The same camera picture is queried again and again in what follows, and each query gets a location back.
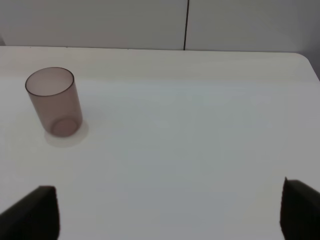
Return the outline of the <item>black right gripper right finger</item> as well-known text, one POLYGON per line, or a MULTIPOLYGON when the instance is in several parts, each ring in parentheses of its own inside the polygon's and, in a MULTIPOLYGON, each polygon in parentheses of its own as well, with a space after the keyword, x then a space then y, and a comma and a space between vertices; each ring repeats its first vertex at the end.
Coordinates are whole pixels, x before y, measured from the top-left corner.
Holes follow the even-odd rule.
POLYGON ((285 240, 318 240, 320 193, 300 180, 286 178, 279 224, 285 240))

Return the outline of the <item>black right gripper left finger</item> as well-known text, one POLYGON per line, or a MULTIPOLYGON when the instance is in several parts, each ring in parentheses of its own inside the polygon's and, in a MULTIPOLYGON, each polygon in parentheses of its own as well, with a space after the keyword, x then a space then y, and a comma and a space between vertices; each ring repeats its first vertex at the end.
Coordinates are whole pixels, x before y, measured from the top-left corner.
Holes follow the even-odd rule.
POLYGON ((57 240, 60 229, 54 186, 39 186, 0 214, 2 240, 57 240))

